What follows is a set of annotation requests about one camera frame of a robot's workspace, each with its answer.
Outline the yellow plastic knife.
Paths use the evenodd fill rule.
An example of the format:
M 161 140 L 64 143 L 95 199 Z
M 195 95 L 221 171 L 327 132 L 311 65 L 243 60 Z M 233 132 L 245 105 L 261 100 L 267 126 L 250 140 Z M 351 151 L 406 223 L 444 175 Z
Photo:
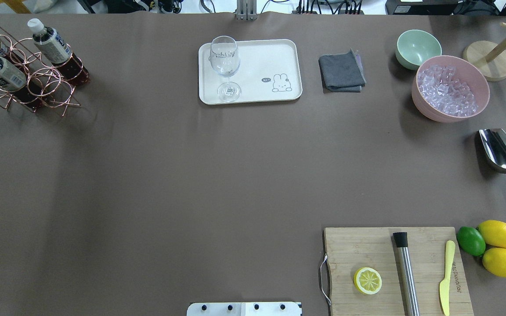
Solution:
M 444 278 L 442 278 L 438 286 L 438 296 L 440 299 L 442 313 L 444 314 L 444 316 L 450 315 L 449 293 L 450 293 L 451 273 L 454 256 L 455 256 L 455 242 L 452 240 L 448 240 L 445 244 L 445 252 L 444 252 Z

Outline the copper wire bottle basket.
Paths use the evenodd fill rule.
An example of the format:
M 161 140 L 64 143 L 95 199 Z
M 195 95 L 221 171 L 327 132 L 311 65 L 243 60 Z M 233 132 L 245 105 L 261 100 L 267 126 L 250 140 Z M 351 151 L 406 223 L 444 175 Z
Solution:
M 54 28 L 36 18 L 28 28 L 30 36 L 19 40 L 0 26 L 0 107 L 58 108 L 62 115 L 80 107 L 76 87 L 90 81 L 82 60 Z

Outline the stainless steel ice scoop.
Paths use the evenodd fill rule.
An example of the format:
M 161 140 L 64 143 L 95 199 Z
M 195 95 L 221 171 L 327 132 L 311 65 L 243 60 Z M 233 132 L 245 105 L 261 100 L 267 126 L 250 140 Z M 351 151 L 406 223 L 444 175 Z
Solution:
M 490 166 L 501 174 L 506 174 L 506 132 L 503 129 L 478 130 L 486 158 Z

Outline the cream rabbit print tray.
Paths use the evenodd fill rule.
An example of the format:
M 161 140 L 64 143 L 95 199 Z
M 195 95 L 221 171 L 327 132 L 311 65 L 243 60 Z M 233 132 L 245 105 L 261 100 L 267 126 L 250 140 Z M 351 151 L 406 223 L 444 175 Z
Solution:
M 208 105 L 224 104 L 217 94 L 225 78 L 210 64 L 210 43 L 199 48 L 199 98 Z M 291 101 L 303 93 L 296 45 L 289 39 L 238 41 L 240 68 L 231 81 L 241 87 L 236 103 Z

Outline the mint green bowl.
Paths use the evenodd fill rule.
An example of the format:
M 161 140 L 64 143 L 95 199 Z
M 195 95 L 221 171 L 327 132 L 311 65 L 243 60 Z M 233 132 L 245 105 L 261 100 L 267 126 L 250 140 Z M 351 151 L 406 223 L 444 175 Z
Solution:
M 432 34 L 411 29 L 398 37 L 395 55 L 404 68 L 417 70 L 426 60 L 442 55 L 442 47 Z

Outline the bamboo cutting board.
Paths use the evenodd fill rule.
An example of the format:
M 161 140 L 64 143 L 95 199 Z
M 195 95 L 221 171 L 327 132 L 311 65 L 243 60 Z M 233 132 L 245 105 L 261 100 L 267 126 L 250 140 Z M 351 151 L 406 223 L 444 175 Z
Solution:
M 327 227 L 324 231 L 332 316 L 405 316 L 401 263 L 393 233 L 406 232 L 416 298 L 422 316 L 443 315 L 439 284 L 445 276 L 445 245 L 456 241 L 453 227 Z M 359 268 L 382 277 L 380 292 L 354 286 Z

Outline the yellow lemon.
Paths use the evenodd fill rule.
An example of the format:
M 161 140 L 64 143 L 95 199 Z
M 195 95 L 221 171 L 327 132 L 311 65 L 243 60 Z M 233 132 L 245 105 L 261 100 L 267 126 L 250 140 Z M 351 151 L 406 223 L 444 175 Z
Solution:
M 490 248 L 482 257 L 484 268 L 498 276 L 506 278 L 506 248 Z
M 486 220 L 478 224 L 477 230 L 486 244 L 506 248 L 506 222 Z

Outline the pink bowl of ice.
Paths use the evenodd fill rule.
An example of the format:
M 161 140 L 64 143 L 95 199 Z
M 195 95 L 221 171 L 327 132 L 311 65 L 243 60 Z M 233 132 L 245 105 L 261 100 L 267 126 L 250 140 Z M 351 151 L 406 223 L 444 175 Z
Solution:
M 412 99 L 418 111 L 437 122 L 458 122 L 486 109 L 490 88 L 478 68 L 454 56 L 435 56 L 417 70 Z

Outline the grey folded cloth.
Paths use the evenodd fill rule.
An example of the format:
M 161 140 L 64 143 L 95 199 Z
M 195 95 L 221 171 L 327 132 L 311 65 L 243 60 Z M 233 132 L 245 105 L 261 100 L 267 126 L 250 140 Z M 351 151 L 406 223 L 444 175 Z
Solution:
M 323 55 L 318 62 L 325 88 L 331 92 L 359 93 L 367 84 L 360 56 L 355 50 Z

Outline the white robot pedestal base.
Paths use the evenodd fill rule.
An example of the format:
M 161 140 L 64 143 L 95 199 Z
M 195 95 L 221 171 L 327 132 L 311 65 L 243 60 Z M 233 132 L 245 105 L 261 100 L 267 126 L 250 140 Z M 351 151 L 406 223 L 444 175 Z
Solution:
M 195 302 L 187 316 L 301 316 L 300 302 Z

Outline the half lemon slice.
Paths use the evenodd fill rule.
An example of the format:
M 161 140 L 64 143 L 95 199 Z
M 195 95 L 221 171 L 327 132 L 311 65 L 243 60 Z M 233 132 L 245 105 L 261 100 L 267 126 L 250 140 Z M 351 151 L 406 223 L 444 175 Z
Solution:
M 382 277 L 374 268 L 361 267 L 354 274 L 353 284 L 363 294 L 377 294 L 382 288 Z

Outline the steel muddler black tip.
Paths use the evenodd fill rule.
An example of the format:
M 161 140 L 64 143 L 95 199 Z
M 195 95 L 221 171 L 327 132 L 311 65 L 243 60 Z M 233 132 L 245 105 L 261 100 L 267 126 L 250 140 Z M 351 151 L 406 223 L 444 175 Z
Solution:
M 413 267 L 410 260 L 407 232 L 394 232 L 392 234 L 401 266 L 401 281 L 405 293 L 405 305 L 408 316 L 420 316 L 419 303 L 416 295 L 416 285 L 413 276 Z

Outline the aluminium frame post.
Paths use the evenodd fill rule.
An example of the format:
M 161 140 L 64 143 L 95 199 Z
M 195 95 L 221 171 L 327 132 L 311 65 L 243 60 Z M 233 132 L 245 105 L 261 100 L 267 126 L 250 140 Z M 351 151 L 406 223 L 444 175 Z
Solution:
M 257 20 L 257 0 L 237 0 L 235 16 L 239 21 Z

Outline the green lime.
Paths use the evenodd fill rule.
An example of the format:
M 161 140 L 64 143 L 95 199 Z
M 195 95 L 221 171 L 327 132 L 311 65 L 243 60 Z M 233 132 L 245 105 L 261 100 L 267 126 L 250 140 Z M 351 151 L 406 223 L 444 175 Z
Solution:
M 486 242 L 480 232 L 473 227 L 462 226 L 456 233 L 458 244 L 464 252 L 472 256 L 483 256 Z

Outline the wooden cup rack stand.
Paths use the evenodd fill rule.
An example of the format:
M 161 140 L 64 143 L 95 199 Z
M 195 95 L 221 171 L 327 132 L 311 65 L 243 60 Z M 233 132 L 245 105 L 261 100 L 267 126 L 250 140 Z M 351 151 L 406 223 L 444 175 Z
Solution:
M 500 26 L 506 28 L 506 22 L 500 22 Z M 506 79 L 506 38 L 500 43 L 473 42 L 464 49 L 463 58 L 476 66 L 487 81 Z

